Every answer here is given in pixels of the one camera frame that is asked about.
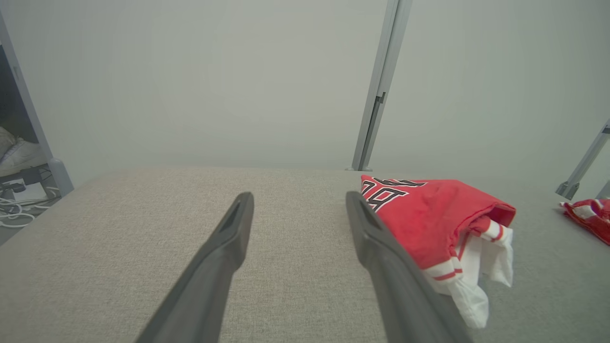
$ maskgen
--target beige cushion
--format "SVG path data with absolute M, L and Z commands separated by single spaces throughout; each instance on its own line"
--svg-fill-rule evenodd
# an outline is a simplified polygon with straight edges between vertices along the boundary
M 483 282 L 491 315 L 475 341 L 604 341 L 610 248 L 555 211 L 557 195 L 463 181 L 517 208 L 515 284 Z M 345 192 L 359 186 L 350 171 L 230 168 L 131 170 L 90 182 L 0 247 L 0 342 L 134 341 L 246 190 L 254 220 L 221 342 L 384 342 L 345 211 Z

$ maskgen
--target power strip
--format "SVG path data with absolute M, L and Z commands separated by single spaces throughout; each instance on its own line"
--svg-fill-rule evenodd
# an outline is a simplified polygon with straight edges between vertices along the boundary
M 23 179 L 16 179 L 13 181 L 6 182 L 5 184 L 24 184 L 24 182 Z M 40 184 L 40 182 L 26 185 L 25 188 L 26 190 L 22 192 L 13 191 L 13 197 L 16 201 L 48 198 L 45 192 L 45 188 Z

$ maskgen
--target white cable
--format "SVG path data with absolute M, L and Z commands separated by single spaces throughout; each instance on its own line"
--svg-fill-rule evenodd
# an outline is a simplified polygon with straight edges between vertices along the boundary
M 52 194 L 53 194 L 53 198 L 57 197 L 57 193 L 53 192 L 53 190 L 59 191 L 59 188 L 56 187 L 45 187 L 46 189 L 48 189 Z M 34 206 L 34 208 L 39 208 L 39 209 L 48 209 L 51 208 L 50 206 L 40 206 L 40 205 L 36 205 L 36 203 L 40 202 L 40 201 L 49 201 L 51 199 L 26 199 L 26 200 L 10 200 L 10 199 L 5 199 L 5 198 L 0 198 L 0 205 L 4 205 L 4 206 L 16 206 L 19 209 L 19 212 L 17 213 L 11 213 L 11 214 L 6 214 L 6 215 L 0 215 L 0 218 L 8 218 L 8 219 L 17 219 L 20 215 L 24 216 L 24 217 L 29 217 L 32 220 L 36 219 L 36 217 L 34 217 L 33 215 L 29 214 L 29 213 L 23 213 L 24 209 L 23 206 Z M 9 224 L 5 224 L 4 222 L 0 221 L 0 226 L 4 226 L 6 228 L 24 228 L 25 226 L 29 225 L 30 223 L 27 224 L 22 224 L 22 225 L 9 225 Z
M 31 214 L 28 213 L 15 213 L 15 214 L 6 214 L 6 215 L 0 215 L 0 218 L 8 218 L 8 219 L 12 219 L 16 218 L 19 215 L 23 215 L 25 217 L 30 217 L 32 220 L 36 219 L 36 217 L 34 217 Z M 22 225 L 9 225 L 9 224 L 5 224 L 4 222 L 0 221 L 0 226 L 4 226 L 6 228 L 24 228 L 25 226 L 27 226 L 28 224 L 22 224 Z

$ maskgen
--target metal pole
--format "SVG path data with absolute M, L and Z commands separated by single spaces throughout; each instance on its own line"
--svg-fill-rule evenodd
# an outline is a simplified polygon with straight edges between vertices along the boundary
M 583 176 L 593 164 L 593 161 L 600 154 L 601 149 L 606 144 L 608 140 L 608 134 L 610 134 L 610 120 L 604 124 L 601 128 L 600 133 L 597 134 L 597 137 L 591 143 L 591 146 L 587 150 L 587 153 L 583 156 L 583 159 L 580 160 L 580 163 L 576 166 L 576 169 L 572 172 L 572 175 L 568 178 L 568 180 L 557 188 L 555 193 L 561 195 L 564 198 L 571 200 L 574 197 L 574 194 L 578 190 L 580 186 L 580 181 L 583 179 Z

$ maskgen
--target shoe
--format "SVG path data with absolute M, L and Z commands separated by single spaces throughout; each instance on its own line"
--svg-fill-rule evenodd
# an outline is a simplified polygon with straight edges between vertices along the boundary
M 17 138 L 15 145 L 0 159 L 0 176 L 19 173 L 23 169 L 38 167 L 46 163 L 40 144 Z
M 0 154 L 4 155 L 15 143 L 15 136 L 0 126 Z

